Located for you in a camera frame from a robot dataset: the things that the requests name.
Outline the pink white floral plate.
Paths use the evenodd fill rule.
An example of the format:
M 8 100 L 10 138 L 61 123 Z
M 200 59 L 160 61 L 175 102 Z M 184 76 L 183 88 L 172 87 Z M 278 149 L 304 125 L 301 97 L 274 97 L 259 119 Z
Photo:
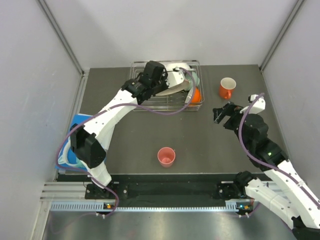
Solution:
M 185 72 L 181 69 L 169 71 L 167 79 L 165 80 L 167 89 L 157 93 L 156 96 L 167 96 L 181 91 L 191 89 L 191 81 L 187 79 Z

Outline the mint green ceramic bowl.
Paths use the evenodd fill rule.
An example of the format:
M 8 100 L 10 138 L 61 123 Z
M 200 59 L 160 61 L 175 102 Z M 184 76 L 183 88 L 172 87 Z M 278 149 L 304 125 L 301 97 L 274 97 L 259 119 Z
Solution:
M 200 78 L 199 78 L 197 72 L 196 71 L 191 71 L 190 73 L 192 74 L 192 77 L 194 79 L 195 86 L 198 87 L 199 84 L 200 84 Z M 192 88 L 193 87 L 193 80 L 192 80 L 191 76 L 188 73 L 186 73 L 185 74 L 185 78 L 189 81 L 189 85 L 190 85 L 189 88 Z

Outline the chrome wire dish rack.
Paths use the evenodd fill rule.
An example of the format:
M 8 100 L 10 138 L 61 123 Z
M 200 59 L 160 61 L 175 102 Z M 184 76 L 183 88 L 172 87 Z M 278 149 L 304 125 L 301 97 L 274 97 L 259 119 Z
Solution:
M 200 79 L 199 86 L 197 87 L 200 90 L 201 93 L 201 103 L 198 103 L 196 105 L 189 105 L 185 110 L 190 110 L 190 111 L 197 111 L 202 103 L 204 102 L 204 93 L 203 93 L 203 86 L 202 86 L 202 72 L 201 72 L 201 65 L 198 60 L 161 60 L 160 63 L 163 64 L 164 66 L 168 63 L 187 63 L 191 70 L 185 70 L 185 74 L 189 74 L 192 78 L 193 81 L 193 87 L 190 88 L 193 89 L 193 94 L 196 92 L 196 85 L 195 85 L 195 80 L 191 74 L 191 71 L 195 71 L 198 74 L 198 77 Z M 171 95 L 165 95 L 165 96 L 152 96 L 149 100 L 144 101 L 141 105 L 155 110 L 155 111 L 177 111 L 180 110 L 186 103 L 186 97 L 187 94 L 190 90 L 183 90 Z

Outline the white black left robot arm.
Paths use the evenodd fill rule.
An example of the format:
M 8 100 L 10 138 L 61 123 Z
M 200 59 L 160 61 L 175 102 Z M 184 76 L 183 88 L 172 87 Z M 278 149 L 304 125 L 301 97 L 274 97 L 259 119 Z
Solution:
M 72 126 L 70 149 L 93 178 L 96 192 L 109 198 L 114 191 L 105 159 L 108 144 L 106 135 L 137 105 L 168 89 L 167 70 L 157 61 L 148 61 L 138 77 L 131 78 L 121 86 L 115 97 L 84 124 Z

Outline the blue white headphone box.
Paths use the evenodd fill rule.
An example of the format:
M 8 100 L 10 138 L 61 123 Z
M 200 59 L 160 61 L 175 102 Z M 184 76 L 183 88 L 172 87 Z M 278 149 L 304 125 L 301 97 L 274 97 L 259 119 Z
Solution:
M 80 124 L 81 122 L 89 119 L 91 115 L 88 114 L 75 114 L 73 116 L 73 119 L 69 126 L 69 131 L 71 130 L 72 126 L 75 124 Z M 68 141 L 66 141 L 60 152 L 59 152 L 59 158 L 58 158 L 58 164 L 64 168 L 71 168 L 71 171 L 80 172 L 80 169 L 82 171 L 87 172 L 87 169 L 82 164 L 82 162 L 76 157 L 76 155 L 72 152 L 70 149 L 70 146 L 67 146 L 69 144 Z

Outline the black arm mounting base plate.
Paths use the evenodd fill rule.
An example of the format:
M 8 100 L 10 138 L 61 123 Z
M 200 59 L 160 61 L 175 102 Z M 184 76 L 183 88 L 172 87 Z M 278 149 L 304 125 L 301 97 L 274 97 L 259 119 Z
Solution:
M 111 201 L 123 208 L 223 207 L 227 200 L 251 202 L 234 185 L 234 173 L 113 174 L 108 189 L 93 183 L 85 199 Z

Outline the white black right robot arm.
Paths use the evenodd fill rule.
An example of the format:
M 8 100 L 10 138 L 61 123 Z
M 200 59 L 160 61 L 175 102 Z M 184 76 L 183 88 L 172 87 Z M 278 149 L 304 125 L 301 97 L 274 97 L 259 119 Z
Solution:
M 252 164 L 280 188 L 276 193 L 248 171 L 240 172 L 233 181 L 233 192 L 239 198 L 253 198 L 277 215 L 298 240 L 320 238 L 320 200 L 300 178 L 285 152 L 268 138 L 268 125 L 259 115 L 266 102 L 259 100 L 251 107 L 228 102 L 214 108 L 213 121 L 233 131 Z

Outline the white orange bowl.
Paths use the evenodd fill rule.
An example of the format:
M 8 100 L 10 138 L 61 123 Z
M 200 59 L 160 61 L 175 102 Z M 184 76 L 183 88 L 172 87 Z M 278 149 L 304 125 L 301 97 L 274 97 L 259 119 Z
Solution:
M 195 93 L 193 93 L 193 89 L 188 92 L 184 103 L 187 104 L 189 101 L 191 101 L 189 104 L 190 106 L 195 106 L 201 103 L 202 96 L 200 90 L 197 87 L 195 88 Z

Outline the white fluted plate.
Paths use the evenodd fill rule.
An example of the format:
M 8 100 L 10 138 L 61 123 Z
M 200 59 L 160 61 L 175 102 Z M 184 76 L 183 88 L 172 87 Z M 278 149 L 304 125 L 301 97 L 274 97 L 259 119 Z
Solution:
M 190 66 L 185 62 L 170 62 L 165 65 L 165 69 L 167 72 L 191 70 Z

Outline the pink plastic cup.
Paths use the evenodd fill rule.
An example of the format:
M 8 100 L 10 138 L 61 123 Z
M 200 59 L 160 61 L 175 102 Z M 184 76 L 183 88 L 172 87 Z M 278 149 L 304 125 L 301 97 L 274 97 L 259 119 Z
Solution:
M 164 168 L 169 168 L 176 159 L 176 152 L 170 147 L 163 147 L 158 151 L 157 159 Z

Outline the aluminium frame rail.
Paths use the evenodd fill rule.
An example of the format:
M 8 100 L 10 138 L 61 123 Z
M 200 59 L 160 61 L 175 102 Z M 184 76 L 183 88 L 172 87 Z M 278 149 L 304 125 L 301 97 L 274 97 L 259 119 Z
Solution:
M 85 199 L 85 191 L 81 182 L 46 182 L 29 239 L 42 239 L 52 202 L 79 202 Z

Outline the orange ceramic mug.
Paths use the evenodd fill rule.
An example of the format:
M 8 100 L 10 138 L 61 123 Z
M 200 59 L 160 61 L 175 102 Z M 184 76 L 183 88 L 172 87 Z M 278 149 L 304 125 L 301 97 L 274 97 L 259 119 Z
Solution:
M 231 77 L 224 77 L 220 81 L 219 96 L 222 99 L 229 100 L 237 86 L 236 81 Z

